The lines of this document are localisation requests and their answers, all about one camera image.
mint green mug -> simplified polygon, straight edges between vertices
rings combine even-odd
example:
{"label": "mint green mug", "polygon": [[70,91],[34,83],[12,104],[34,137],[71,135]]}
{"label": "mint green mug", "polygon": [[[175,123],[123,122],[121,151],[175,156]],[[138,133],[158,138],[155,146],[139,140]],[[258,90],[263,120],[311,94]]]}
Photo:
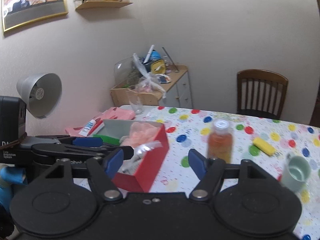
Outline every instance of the mint green mug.
{"label": "mint green mug", "polygon": [[310,173],[311,167],[304,157],[289,156],[282,173],[281,184],[293,192],[298,192],[309,179]]}

metal screw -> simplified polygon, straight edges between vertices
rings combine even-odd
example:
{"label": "metal screw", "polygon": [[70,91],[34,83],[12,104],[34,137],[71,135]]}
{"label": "metal screw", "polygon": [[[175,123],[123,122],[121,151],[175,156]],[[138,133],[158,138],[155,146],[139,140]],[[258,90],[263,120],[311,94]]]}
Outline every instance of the metal screw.
{"label": "metal screw", "polygon": [[196,198],[204,198],[208,195],[208,193],[203,189],[197,189],[192,192],[192,195],[193,197],[196,197]]}
{"label": "metal screw", "polygon": [[158,198],[158,197],[154,197],[154,198],[152,199],[152,202],[160,202],[160,201],[161,201],[161,199]]}
{"label": "metal screw", "polygon": [[109,198],[109,199],[113,199],[113,198],[117,198],[120,196],[120,192],[117,191],[117,190],[107,190],[105,193],[104,193],[104,196],[106,198]]}
{"label": "metal screw", "polygon": [[142,200],[142,203],[146,204],[146,205],[150,205],[151,204],[151,200],[150,199],[144,199],[144,200]]}

wooden cabinet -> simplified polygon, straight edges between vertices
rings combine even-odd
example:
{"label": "wooden cabinet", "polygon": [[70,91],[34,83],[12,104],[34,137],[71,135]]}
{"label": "wooden cabinet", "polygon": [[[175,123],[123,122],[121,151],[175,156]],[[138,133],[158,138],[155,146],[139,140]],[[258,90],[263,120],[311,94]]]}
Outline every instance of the wooden cabinet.
{"label": "wooden cabinet", "polygon": [[[141,100],[145,106],[168,106],[192,109],[192,98],[188,76],[188,68],[185,65],[177,66],[180,72],[172,72],[171,83],[161,84],[166,90],[166,98],[162,98],[162,93],[142,93]],[[125,89],[114,87],[111,89],[111,96],[115,106],[128,105],[129,101],[125,94]]]}

orange bottle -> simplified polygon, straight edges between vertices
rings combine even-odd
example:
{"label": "orange bottle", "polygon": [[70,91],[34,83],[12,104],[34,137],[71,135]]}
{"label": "orange bottle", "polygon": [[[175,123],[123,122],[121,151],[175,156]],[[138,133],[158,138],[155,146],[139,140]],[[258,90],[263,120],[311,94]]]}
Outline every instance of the orange bottle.
{"label": "orange bottle", "polygon": [[208,158],[220,158],[231,163],[233,138],[230,122],[217,119],[213,122],[211,134],[208,137]]}

wooden chair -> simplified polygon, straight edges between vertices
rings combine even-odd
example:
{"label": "wooden chair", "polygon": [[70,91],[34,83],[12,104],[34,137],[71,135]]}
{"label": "wooden chair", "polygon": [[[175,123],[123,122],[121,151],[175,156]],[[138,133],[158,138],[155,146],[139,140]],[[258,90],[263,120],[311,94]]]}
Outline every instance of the wooden chair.
{"label": "wooden chair", "polygon": [[237,85],[237,114],[280,119],[288,86],[284,76],[267,70],[246,69],[238,72]]}

